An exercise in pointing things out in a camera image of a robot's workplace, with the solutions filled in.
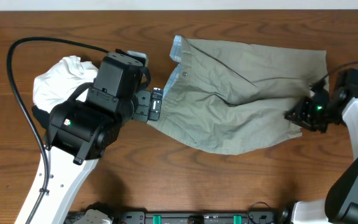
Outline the khaki green shorts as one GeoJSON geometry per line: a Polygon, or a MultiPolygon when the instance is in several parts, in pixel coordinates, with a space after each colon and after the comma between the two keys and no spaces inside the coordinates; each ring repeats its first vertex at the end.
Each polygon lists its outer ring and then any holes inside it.
{"type": "Polygon", "coordinates": [[[151,127],[201,151],[238,155],[302,135],[285,112],[327,74],[323,50],[175,36],[177,66],[151,127]]]}

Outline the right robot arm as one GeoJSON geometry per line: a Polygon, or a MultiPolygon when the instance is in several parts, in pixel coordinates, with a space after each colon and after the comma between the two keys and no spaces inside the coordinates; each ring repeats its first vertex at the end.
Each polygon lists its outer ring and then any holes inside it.
{"type": "Polygon", "coordinates": [[[349,132],[353,162],[328,191],[326,198],[299,201],[285,207],[279,223],[358,223],[358,87],[348,87],[347,100],[336,106],[349,132]]]}

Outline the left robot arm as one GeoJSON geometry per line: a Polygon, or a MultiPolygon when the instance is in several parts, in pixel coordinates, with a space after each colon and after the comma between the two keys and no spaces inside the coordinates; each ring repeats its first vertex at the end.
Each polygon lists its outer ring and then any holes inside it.
{"type": "Polygon", "coordinates": [[[156,121],[163,90],[151,81],[147,55],[119,50],[103,58],[96,78],[53,107],[45,158],[16,223],[63,223],[90,172],[129,120],[156,121]]]}

